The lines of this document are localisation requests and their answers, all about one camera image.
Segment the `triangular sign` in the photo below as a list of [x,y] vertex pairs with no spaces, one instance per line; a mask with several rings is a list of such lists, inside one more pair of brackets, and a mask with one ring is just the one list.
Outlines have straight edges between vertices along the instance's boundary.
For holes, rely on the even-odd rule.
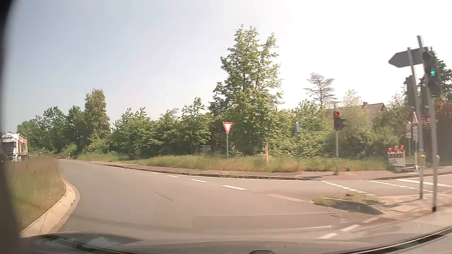
[[223,122],[223,126],[225,127],[226,133],[229,134],[229,131],[231,130],[232,123],[231,122]]

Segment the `white truck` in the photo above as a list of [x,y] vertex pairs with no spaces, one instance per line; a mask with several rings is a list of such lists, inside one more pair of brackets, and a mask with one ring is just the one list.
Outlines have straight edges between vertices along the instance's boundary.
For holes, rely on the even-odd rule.
[[29,157],[27,138],[19,133],[8,132],[2,136],[3,157],[12,161],[20,161]]

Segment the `sign pole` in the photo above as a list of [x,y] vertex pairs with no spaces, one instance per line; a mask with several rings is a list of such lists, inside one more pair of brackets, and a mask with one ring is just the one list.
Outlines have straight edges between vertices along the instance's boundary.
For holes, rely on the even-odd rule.
[[265,158],[267,160],[267,165],[268,165],[268,142],[265,142]]
[[300,122],[297,121],[295,123],[295,129],[297,131],[297,166],[298,166],[298,159],[300,158],[300,135],[298,134],[300,132]]
[[[418,80],[416,78],[416,69],[414,68],[414,63],[413,63],[413,55],[411,52],[411,48],[407,48],[406,50],[408,52],[408,62],[410,64],[411,67],[411,75],[413,76],[413,91],[414,91],[414,100],[415,100],[415,110],[416,110],[416,116],[418,119],[418,140],[419,140],[419,154],[418,155],[422,155],[424,154],[424,136],[423,136],[423,132],[422,132],[422,118],[421,118],[421,108],[420,108],[420,102],[419,102],[419,96],[418,96]],[[424,198],[424,168],[421,167],[421,170],[419,172],[419,198],[423,199]]]
[[339,133],[336,130],[336,174],[339,174]]
[[229,134],[226,133],[226,159],[229,159]]
[[[424,47],[424,42],[422,40],[422,36],[418,35],[418,44],[422,45]],[[424,75],[425,75],[425,83],[428,84],[429,76],[427,73],[425,73],[424,69]],[[438,192],[438,161],[436,160],[436,156],[438,155],[438,140],[436,135],[436,118],[435,118],[435,104],[433,101],[433,98],[430,93],[430,89],[427,87],[425,89],[425,92],[427,94],[427,100],[428,100],[428,112],[430,114],[430,131],[432,133],[432,152],[430,153],[430,157],[432,158],[433,163],[433,205],[432,205],[432,212],[436,212],[436,198],[437,198],[437,192]]]

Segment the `grass verge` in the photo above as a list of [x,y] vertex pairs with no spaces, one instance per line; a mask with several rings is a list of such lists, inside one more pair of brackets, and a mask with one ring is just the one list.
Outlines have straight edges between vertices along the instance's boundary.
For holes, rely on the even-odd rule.
[[66,192],[60,166],[53,158],[7,162],[6,176],[19,230],[38,219]]
[[381,215],[382,210],[379,207],[383,202],[374,196],[365,194],[347,193],[331,194],[312,199],[312,203],[324,207],[332,207],[349,212],[359,212],[370,215]]
[[[109,161],[139,163],[149,166],[161,166],[186,169],[214,169],[230,171],[254,171],[254,172],[302,172],[302,171],[333,171],[335,160],[333,158],[291,158],[271,157],[268,165],[264,156],[244,156],[225,159],[220,156],[207,155],[180,155],[158,156],[142,160],[130,160],[127,155],[119,154],[81,154],[80,160]],[[381,170],[385,169],[385,162],[375,158],[365,160],[339,159],[339,171],[351,170]]]

